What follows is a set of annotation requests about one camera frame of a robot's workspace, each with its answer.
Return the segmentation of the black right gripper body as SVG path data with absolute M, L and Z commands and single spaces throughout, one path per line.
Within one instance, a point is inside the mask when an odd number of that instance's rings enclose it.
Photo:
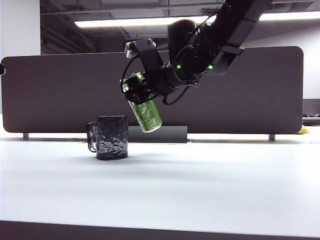
M 200 74 L 190 72 L 182 63 L 171 65 L 166 63 L 144 72 L 145 86 L 152 95 L 165 96 L 175 92 L 182 86 L 197 87 Z

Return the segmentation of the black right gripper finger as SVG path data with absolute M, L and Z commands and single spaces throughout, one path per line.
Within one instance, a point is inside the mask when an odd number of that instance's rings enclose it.
M 155 98 L 154 82 L 149 78 L 140 80 L 137 74 L 126 77 L 128 90 L 126 100 L 135 104 L 142 104 Z

